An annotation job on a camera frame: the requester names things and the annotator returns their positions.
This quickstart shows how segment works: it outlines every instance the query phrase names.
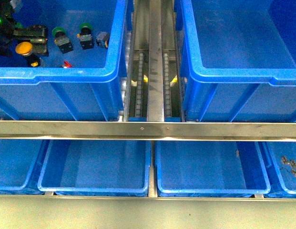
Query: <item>metal frame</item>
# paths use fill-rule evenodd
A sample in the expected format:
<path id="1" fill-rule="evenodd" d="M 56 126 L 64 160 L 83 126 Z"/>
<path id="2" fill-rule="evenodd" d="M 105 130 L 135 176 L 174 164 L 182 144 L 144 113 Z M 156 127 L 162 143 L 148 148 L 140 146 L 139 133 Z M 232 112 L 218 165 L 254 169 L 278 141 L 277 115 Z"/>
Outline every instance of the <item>metal frame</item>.
<path id="1" fill-rule="evenodd" d="M 124 122 L 68 121 L 0 121 L 0 138 L 23 139 L 107 139 L 107 140 L 195 140 L 195 141 L 296 141 L 296 124 L 285 123 L 167 123 L 164 122 L 163 50 L 161 0 L 150 0 L 149 84 L 147 122 L 127 122 L 133 52 L 128 64 Z M 132 35 L 130 49 L 134 47 Z M 152 150 L 149 194 L 136 197 L 76 197 L 57 196 L 47 192 L 42 196 L 0 195 L 0 198 L 72 198 L 72 199 L 142 199 L 196 201 L 296 201 L 296 199 L 263 198 L 160 198 L 157 195 L 155 150 Z"/>
<path id="2" fill-rule="evenodd" d="M 296 202 L 292 198 L 184 198 L 184 197 L 97 197 L 97 196 L 57 196 L 52 192 L 45 195 L 0 195 L 0 198 L 35 198 L 35 199 L 95 199 L 95 200 L 181 200 L 181 201 L 267 201 Z"/>
<path id="3" fill-rule="evenodd" d="M 296 141 L 296 124 L 0 121 L 0 138 Z"/>

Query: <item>gray floor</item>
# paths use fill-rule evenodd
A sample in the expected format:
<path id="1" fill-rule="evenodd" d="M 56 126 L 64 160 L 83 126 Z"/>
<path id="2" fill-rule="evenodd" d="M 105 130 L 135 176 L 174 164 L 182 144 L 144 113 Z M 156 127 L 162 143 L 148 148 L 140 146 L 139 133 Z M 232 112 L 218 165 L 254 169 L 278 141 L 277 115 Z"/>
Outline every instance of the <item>gray floor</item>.
<path id="1" fill-rule="evenodd" d="M 296 202 L 0 198 L 1 228 L 296 228 Z"/>

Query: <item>red component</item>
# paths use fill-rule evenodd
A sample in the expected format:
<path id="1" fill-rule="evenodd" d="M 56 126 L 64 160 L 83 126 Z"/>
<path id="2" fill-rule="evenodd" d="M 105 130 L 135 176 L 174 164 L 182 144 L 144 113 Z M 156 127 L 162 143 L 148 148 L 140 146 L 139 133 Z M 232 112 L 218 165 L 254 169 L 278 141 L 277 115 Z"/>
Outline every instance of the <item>red component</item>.
<path id="1" fill-rule="evenodd" d="M 72 65 L 68 61 L 64 61 L 64 66 L 67 68 L 72 68 Z"/>

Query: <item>blue storage tote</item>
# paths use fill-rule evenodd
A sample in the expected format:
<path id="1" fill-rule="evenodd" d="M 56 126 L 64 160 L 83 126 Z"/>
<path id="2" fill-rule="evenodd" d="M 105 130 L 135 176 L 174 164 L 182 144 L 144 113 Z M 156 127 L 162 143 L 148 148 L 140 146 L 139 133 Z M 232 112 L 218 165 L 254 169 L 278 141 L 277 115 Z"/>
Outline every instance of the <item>blue storage tote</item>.
<path id="1" fill-rule="evenodd" d="M 197 122 L 296 122 L 296 0 L 175 0 L 184 110 Z"/>
<path id="2" fill-rule="evenodd" d="M 0 139 L 0 194 L 42 194 L 37 183 L 49 141 Z"/>
<path id="3" fill-rule="evenodd" d="M 0 56 L 0 118 L 14 120 L 115 121 L 123 110 L 120 77 L 126 77 L 125 44 L 132 29 L 133 0 L 22 0 L 13 14 L 23 27 L 49 28 L 45 68 L 27 68 L 11 46 L 11 58 Z M 108 49 L 82 50 L 79 25 L 90 23 L 111 33 Z M 63 27 L 74 51 L 62 54 L 52 29 Z M 68 61 L 73 68 L 59 68 Z"/>
<path id="4" fill-rule="evenodd" d="M 270 191 L 258 143 L 156 142 L 161 197 L 250 197 Z"/>
<path id="5" fill-rule="evenodd" d="M 51 141 L 38 187 L 71 196 L 148 194 L 148 141 Z"/>
<path id="6" fill-rule="evenodd" d="M 283 156 L 296 162 L 296 142 L 261 142 L 260 148 L 266 171 L 271 183 L 270 198 L 296 198 L 296 171 L 290 164 L 283 163 Z"/>

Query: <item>metal rail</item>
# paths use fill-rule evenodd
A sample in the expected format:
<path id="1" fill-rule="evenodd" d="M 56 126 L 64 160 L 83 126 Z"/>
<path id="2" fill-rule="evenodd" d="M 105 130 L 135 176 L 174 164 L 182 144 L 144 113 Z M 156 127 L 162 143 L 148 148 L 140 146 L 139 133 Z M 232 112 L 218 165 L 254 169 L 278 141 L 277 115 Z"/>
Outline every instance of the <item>metal rail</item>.
<path id="1" fill-rule="evenodd" d="M 296 202 L 292 198 L 184 198 L 184 197 L 98 197 L 98 196 L 57 196 L 52 193 L 48 195 L 0 195 L 0 198 L 37 198 L 37 199 L 99 199 L 99 200 L 180 200 L 180 201 L 267 201 L 267 202 Z"/>
<path id="2" fill-rule="evenodd" d="M 296 124 L 0 121 L 0 138 L 296 141 Z"/>

